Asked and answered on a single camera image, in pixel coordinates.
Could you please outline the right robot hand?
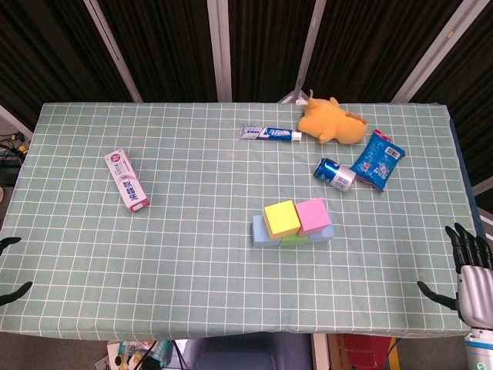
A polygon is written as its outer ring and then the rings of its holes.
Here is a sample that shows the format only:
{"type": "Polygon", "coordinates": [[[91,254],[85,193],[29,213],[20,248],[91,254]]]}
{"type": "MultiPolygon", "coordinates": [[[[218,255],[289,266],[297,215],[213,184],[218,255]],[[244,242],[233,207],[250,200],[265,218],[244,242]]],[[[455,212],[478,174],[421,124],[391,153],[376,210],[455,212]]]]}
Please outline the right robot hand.
{"type": "Polygon", "coordinates": [[[433,292],[418,281],[421,292],[433,302],[458,313],[470,328],[492,329],[492,252],[488,243],[473,236],[459,223],[446,226],[457,273],[456,295],[451,298],[433,292]]]}

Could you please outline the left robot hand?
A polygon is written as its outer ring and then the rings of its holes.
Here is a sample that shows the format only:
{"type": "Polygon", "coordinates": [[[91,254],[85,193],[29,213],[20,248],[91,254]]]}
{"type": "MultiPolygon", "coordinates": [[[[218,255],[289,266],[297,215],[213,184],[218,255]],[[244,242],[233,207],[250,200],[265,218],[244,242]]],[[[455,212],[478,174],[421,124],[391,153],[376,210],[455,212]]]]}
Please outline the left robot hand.
{"type": "MultiPolygon", "coordinates": [[[[1,239],[0,255],[2,255],[4,249],[6,249],[8,246],[10,246],[12,244],[16,244],[21,240],[22,239],[20,237],[7,237],[4,239],[1,239]]],[[[0,296],[0,306],[2,307],[2,306],[5,306],[7,304],[10,304],[14,301],[17,301],[18,299],[23,297],[30,290],[32,285],[33,285],[33,282],[28,281],[28,282],[25,282],[19,289],[15,290],[9,294],[1,295],[0,296]]]]}

